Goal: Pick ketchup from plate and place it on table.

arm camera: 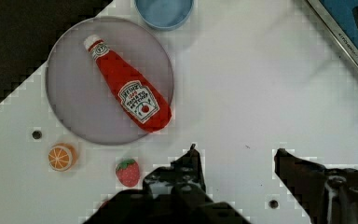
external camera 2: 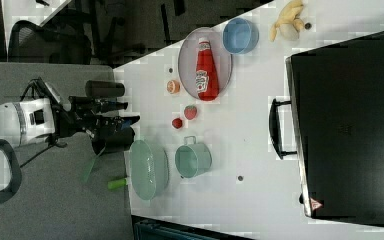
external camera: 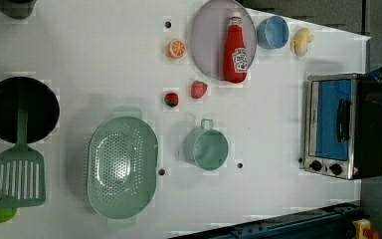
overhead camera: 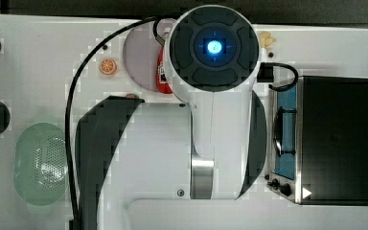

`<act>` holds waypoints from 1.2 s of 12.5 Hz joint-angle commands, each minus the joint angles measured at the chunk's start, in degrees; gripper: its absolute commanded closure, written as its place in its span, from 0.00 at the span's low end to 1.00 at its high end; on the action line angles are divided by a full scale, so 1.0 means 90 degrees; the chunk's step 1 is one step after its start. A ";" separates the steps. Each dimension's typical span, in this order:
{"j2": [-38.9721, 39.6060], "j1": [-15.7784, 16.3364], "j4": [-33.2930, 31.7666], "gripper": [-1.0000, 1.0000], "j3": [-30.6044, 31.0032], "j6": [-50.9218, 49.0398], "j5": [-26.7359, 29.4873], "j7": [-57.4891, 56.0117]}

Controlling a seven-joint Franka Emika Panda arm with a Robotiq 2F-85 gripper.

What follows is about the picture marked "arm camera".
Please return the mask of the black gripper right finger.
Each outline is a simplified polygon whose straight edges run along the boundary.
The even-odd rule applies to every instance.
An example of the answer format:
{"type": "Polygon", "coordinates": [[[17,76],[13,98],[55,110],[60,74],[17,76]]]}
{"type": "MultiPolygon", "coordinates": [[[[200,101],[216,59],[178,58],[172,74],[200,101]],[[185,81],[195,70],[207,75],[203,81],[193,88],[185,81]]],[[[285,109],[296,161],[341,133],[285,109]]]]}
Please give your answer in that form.
{"type": "Polygon", "coordinates": [[[358,170],[328,169],[283,148],[275,174],[310,217],[311,224],[358,224],[358,170]]]}

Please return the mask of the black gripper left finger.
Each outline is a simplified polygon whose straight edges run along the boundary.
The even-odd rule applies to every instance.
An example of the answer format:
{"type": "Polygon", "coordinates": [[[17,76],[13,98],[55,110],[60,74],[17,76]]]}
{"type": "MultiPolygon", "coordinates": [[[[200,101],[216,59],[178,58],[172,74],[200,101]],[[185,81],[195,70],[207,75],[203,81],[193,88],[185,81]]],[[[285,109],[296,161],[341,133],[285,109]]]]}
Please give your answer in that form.
{"type": "Polygon", "coordinates": [[[207,195],[195,145],[147,175],[142,186],[117,193],[83,224],[251,224],[230,204],[207,195]]]}

